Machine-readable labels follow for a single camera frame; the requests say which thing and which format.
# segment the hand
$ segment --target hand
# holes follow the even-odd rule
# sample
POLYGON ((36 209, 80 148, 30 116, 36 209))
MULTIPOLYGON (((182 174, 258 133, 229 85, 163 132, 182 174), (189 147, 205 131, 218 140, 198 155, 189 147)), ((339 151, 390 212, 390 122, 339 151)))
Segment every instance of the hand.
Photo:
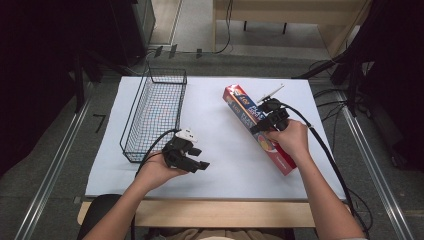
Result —
POLYGON ((266 132, 265 136, 271 141, 278 142, 291 157, 297 154, 309 153, 308 128, 299 121, 288 119, 284 131, 266 132))
POLYGON ((134 182, 140 183, 148 191, 163 185, 171 178, 187 174, 184 170, 169 168, 161 153, 153 153, 151 155, 152 157, 144 163, 134 180, 134 182))

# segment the black wire basket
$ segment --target black wire basket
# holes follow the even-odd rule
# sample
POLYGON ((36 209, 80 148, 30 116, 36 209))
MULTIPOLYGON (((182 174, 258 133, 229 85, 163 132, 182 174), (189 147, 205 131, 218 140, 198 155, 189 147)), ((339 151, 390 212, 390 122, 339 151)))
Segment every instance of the black wire basket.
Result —
MULTIPOLYGON (((186 85, 184 69, 146 67, 120 141, 130 162, 140 163, 161 134, 179 128, 186 85)), ((172 137, 163 137, 152 151, 161 150, 172 137)))

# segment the metal rail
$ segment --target metal rail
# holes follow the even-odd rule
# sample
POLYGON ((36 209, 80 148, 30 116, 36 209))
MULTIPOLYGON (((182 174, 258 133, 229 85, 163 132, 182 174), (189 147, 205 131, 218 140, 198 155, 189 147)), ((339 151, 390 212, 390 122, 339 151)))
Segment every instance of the metal rail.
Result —
POLYGON ((37 222, 43 213, 44 207, 46 206, 47 200, 49 199, 53 187, 59 177, 60 171, 62 170, 63 164, 65 163, 66 157, 72 146, 75 136, 77 135, 81 123, 84 120, 85 114, 87 113, 87 109, 91 101, 92 89, 93 84, 89 82, 87 84, 87 100, 85 101, 79 113, 74 115, 72 122, 62 139, 59 149, 53 158, 49 170, 47 170, 46 176, 44 177, 40 188, 38 189, 28 207, 25 218, 15 236, 15 240, 31 238, 37 222))
MULTIPOLYGON (((336 93, 336 97, 340 101, 346 100, 346 96, 340 92, 336 93)), ((398 238, 413 240, 414 236, 405 220, 402 209, 397 203, 358 121, 350 114, 348 109, 344 108, 343 113, 398 238)))

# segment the white paper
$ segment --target white paper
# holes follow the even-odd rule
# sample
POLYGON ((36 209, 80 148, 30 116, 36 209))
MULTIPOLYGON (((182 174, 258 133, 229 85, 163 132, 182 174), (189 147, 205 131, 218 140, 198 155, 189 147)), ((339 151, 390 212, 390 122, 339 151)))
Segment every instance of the white paper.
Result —
MULTIPOLYGON (((86 196, 122 194, 134 179, 138 164, 129 163, 119 141, 141 78, 123 77, 112 108, 103 142, 93 164, 86 196)), ((284 176, 249 131, 228 107, 222 96, 226 86, 239 84, 256 101, 277 87, 273 97, 300 111, 328 146, 307 80, 234 77, 188 77, 181 112, 181 128, 190 128, 202 150, 196 161, 210 162, 198 170, 168 181, 148 197, 173 199, 271 199, 304 200, 306 193, 295 169, 284 176)), ((290 118, 300 118, 290 110, 290 118)), ((342 187, 326 155, 309 134, 311 154, 337 196, 345 199, 342 187)))

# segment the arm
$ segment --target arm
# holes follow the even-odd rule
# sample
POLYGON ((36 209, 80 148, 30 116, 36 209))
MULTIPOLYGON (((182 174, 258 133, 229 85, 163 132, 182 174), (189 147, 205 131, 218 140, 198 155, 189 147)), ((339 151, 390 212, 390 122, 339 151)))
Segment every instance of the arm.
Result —
POLYGON ((308 129, 298 121, 289 120, 282 132, 268 132, 293 158, 305 185, 312 216, 320 239, 363 238, 361 228, 348 209, 325 181, 308 148, 308 129))
POLYGON ((118 202, 84 239, 124 239, 144 196, 169 179, 186 173, 166 166, 162 154, 151 157, 118 202))

